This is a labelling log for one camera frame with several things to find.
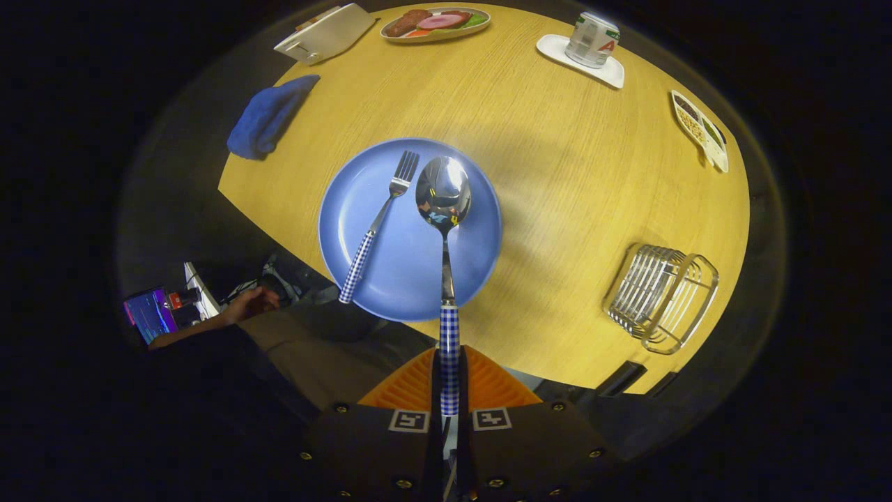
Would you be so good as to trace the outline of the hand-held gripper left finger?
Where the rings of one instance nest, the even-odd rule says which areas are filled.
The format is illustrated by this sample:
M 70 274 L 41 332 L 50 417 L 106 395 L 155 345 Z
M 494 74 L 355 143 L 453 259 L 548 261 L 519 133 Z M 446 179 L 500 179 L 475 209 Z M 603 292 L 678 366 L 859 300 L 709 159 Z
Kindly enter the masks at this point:
M 316 501 L 440 501 L 440 363 L 428 349 L 357 402 L 331 403 L 306 429 L 303 472 Z

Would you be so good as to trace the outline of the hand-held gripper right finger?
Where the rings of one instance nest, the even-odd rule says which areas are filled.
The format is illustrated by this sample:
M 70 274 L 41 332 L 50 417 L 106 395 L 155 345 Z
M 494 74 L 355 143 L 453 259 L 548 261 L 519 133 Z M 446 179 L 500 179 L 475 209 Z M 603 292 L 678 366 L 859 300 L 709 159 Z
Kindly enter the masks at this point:
M 469 346 L 460 369 L 464 498 L 569 501 L 606 477 L 606 442 L 571 402 L 542 400 Z

